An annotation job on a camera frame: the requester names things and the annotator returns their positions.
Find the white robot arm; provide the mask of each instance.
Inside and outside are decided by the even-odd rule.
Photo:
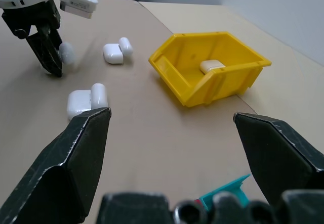
[[[98,0],[60,0],[66,12],[91,18]],[[51,74],[62,76],[62,60],[58,54],[62,39],[57,32],[60,14],[53,0],[0,0],[2,18],[20,39],[26,39],[41,65]],[[37,33],[29,35],[31,26]]]

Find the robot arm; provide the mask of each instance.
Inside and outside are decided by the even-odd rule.
[[[74,117],[3,204],[0,223],[83,222],[99,181],[110,117],[109,108]],[[234,195],[220,192],[209,212],[194,201],[182,201],[170,212],[160,193],[110,193],[102,199],[97,224],[324,223],[324,155],[284,121],[237,113],[234,122],[270,205],[241,206]]]
[[[60,0],[60,8],[85,18],[91,18],[98,0]],[[62,76],[62,60],[58,54],[62,39],[57,32],[60,14],[53,0],[0,0],[2,18],[20,39],[26,39],[41,65],[51,74]],[[37,33],[29,35],[31,26]]]

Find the cardboard surface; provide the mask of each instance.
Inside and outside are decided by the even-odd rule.
[[[45,75],[28,43],[0,20],[0,205],[68,124],[69,93],[96,82],[107,88],[112,118],[85,223],[95,223],[107,192],[159,191],[173,207],[250,173],[232,116],[253,110],[237,96],[208,107],[181,106],[148,63],[172,35],[148,10],[134,1],[99,0],[90,20],[60,14],[60,35],[80,61],[78,72],[60,79]],[[134,48],[133,61],[108,65],[103,46],[124,36]],[[252,177],[243,190],[249,198],[263,198]]]

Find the white earbud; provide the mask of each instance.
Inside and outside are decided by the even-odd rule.
[[[75,90],[69,94],[67,100],[67,116],[71,120],[73,117],[92,109],[108,107],[108,96],[106,87],[101,83],[96,83],[91,90]]]
[[[59,56],[61,57],[62,63],[65,65],[74,64],[76,61],[73,46],[69,42],[63,42],[60,44]]]
[[[223,68],[225,65],[220,63],[218,60],[208,60],[208,61],[203,61],[200,64],[200,70],[204,73],[207,74],[213,69],[218,69],[218,68]]]
[[[120,38],[119,47],[124,56],[130,56],[133,53],[133,47],[128,38]]]
[[[108,43],[103,47],[103,56],[109,64],[122,64],[124,57],[129,57],[133,53],[128,38],[120,38],[119,43]]]

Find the yellow plastic bin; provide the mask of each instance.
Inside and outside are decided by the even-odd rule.
[[[225,67],[201,72],[205,60]],[[174,34],[149,58],[180,102],[192,107],[243,94],[271,62],[228,32]]]

